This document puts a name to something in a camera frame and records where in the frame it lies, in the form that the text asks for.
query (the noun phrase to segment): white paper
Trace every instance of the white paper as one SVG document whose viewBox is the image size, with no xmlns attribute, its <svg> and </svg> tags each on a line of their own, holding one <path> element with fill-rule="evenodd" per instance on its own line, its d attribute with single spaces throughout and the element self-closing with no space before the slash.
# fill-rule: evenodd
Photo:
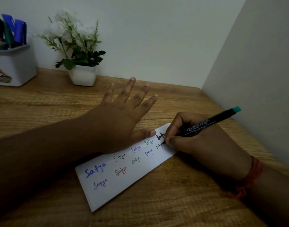
<svg viewBox="0 0 289 227">
<path fill-rule="evenodd" d="M 169 125 L 156 129 L 154 137 L 122 151 L 101 155 L 75 168 L 92 212 L 176 153 L 162 144 L 162 134 Z"/>
</svg>

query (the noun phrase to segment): handwriting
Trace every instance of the handwriting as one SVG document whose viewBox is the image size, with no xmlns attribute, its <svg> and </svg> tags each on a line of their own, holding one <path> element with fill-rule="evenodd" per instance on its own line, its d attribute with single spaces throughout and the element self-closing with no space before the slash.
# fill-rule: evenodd
<svg viewBox="0 0 289 227">
<path fill-rule="evenodd" d="M 114 156 L 115 162 L 117 162 L 117 159 L 124 159 L 124 156 L 125 156 L 125 154 L 124 155 L 119 155 L 118 154 L 118 156 Z"/>
<path fill-rule="evenodd" d="M 103 167 L 105 167 L 107 164 L 102 164 L 100 166 L 95 166 L 95 170 L 90 170 L 90 172 L 88 172 L 88 169 L 85 170 L 85 173 L 87 174 L 86 178 L 89 177 L 90 175 L 94 174 L 94 173 L 99 173 L 98 168 L 101 169 L 101 173 L 104 171 Z"/>
<path fill-rule="evenodd" d="M 106 181 L 107 181 L 107 179 L 105 179 L 105 180 L 102 181 L 102 182 L 97 183 L 97 185 L 96 185 L 96 183 L 94 183 L 94 186 L 95 186 L 94 189 L 97 189 L 97 187 L 99 187 L 99 186 L 105 187 L 105 186 L 106 186 Z"/>
<path fill-rule="evenodd" d="M 156 137 L 158 138 L 158 140 L 160 140 L 162 137 L 164 138 L 164 134 L 162 134 L 161 132 L 160 133 L 160 136 L 156 135 Z"/>
<path fill-rule="evenodd" d="M 161 143 L 161 144 L 158 144 L 158 145 L 156 145 L 156 147 L 157 147 L 157 149 L 158 149 L 158 147 L 163 147 L 163 146 L 162 146 L 162 143 Z"/>
<path fill-rule="evenodd" d="M 133 148 L 131 148 L 131 150 L 132 150 L 132 152 L 133 152 L 133 153 L 135 153 L 135 151 L 137 151 L 137 150 L 138 150 L 138 151 L 140 151 L 140 148 L 141 148 L 141 147 L 140 147 L 140 146 L 138 146 L 138 147 L 135 147 L 134 149 L 133 149 Z"/>
<path fill-rule="evenodd" d="M 116 173 L 116 175 L 118 176 L 121 172 L 123 173 L 123 174 L 125 174 L 125 170 L 126 170 L 127 168 L 125 167 L 125 168 L 120 168 L 120 170 L 116 170 L 115 171 L 115 173 Z"/>
<path fill-rule="evenodd" d="M 149 150 L 148 152 L 145 152 L 145 155 L 146 155 L 146 156 L 147 156 L 148 154 L 154 155 L 153 150 Z"/>
<path fill-rule="evenodd" d="M 144 141 L 144 143 L 145 143 L 145 145 L 153 144 L 153 140 L 152 141 L 151 140 L 147 140 L 147 142 Z"/>
<path fill-rule="evenodd" d="M 132 164 L 134 164 L 135 162 L 140 162 L 140 157 L 138 157 L 138 158 L 135 158 L 135 160 L 134 159 L 132 159 Z"/>
</svg>

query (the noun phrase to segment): wooden surface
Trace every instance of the wooden surface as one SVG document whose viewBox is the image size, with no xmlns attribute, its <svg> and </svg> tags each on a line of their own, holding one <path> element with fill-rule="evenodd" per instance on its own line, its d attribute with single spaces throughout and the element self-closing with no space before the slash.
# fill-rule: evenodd
<svg viewBox="0 0 289 227">
<path fill-rule="evenodd" d="M 0 86 L 0 137 L 82 115 L 100 103 L 111 83 L 117 86 L 116 96 L 126 81 L 98 76 L 93 87 L 82 87 L 73 85 L 66 72 L 39 69 L 38 76 L 22 87 Z M 137 81 L 131 96 L 143 84 Z M 158 94 L 159 99 L 137 128 L 162 126 L 179 111 L 208 115 L 222 111 L 198 88 L 150 84 L 147 97 Z M 284 169 L 233 119 L 220 125 L 251 155 Z M 94 213 L 90 212 L 71 166 L 0 219 L 0 226 L 264 225 L 242 202 L 227 198 L 214 177 L 182 153 L 162 163 Z"/>
</svg>

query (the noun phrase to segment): potted plant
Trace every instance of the potted plant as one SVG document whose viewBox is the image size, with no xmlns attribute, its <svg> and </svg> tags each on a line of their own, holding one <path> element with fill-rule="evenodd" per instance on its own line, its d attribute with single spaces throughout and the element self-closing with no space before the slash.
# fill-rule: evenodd
<svg viewBox="0 0 289 227">
<path fill-rule="evenodd" d="M 96 79 L 96 65 L 102 61 L 105 51 L 95 51 L 98 40 L 98 20 L 95 27 L 85 27 L 74 14 L 62 10 L 55 14 L 53 22 L 39 37 L 64 58 L 57 62 L 56 68 L 63 65 L 76 85 L 93 86 Z"/>
</svg>

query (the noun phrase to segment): flower pot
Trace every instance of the flower pot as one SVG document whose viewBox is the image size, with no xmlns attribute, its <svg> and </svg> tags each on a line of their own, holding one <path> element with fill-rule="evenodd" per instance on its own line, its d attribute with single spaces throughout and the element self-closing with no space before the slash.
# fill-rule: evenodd
<svg viewBox="0 0 289 227">
<path fill-rule="evenodd" d="M 93 86 L 96 79 L 96 67 L 75 65 L 69 70 L 70 78 L 75 85 Z"/>
</svg>

